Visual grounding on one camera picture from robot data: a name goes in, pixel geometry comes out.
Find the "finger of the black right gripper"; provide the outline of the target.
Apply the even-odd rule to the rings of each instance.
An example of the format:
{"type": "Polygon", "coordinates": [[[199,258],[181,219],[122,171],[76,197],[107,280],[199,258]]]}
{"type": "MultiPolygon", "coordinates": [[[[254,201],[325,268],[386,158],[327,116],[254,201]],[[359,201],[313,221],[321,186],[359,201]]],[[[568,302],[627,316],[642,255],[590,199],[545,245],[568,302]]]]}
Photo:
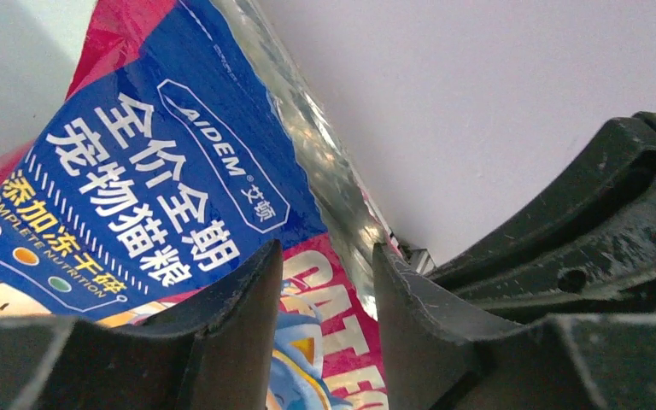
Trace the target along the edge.
{"type": "Polygon", "coordinates": [[[520,323],[656,313],[656,113],[608,120],[547,188],[430,279],[520,323]]]}

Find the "pink blue pet food bag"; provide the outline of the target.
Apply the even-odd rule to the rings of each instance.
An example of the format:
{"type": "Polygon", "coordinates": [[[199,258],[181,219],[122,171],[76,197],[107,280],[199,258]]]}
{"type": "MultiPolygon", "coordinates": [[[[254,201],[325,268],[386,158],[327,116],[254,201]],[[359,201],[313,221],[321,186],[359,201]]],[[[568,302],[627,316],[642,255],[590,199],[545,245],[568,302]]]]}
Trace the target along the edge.
{"type": "Polygon", "coordinates": [[[262,409],[393,409],[327,189],[383,235],[305,97],[267,86],[211,1],[99,1],[67,99],[0,159],[0,319],[139,325],[265,243],[283,265],[262,409]]]}

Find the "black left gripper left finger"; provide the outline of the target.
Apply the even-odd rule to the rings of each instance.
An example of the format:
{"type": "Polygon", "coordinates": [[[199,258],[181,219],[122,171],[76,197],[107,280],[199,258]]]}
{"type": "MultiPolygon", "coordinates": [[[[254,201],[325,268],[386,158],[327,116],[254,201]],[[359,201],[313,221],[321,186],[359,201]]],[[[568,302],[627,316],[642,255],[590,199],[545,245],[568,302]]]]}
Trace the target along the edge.
{"type": "Polygon", "coordinates": [[[262,409],[282,247],[139,325],[0,319],[0,409],[262,409]]]}

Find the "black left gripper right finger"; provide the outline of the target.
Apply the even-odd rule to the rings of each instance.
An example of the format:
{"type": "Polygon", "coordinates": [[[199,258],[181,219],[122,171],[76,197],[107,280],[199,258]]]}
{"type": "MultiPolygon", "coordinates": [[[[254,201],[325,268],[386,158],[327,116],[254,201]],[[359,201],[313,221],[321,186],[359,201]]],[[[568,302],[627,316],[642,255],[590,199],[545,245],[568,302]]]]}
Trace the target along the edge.
{"type": "Polygon", "coordinates": [[[656,409],[656,314],[493,315],[372,251],[393,409],[656,409]]]}

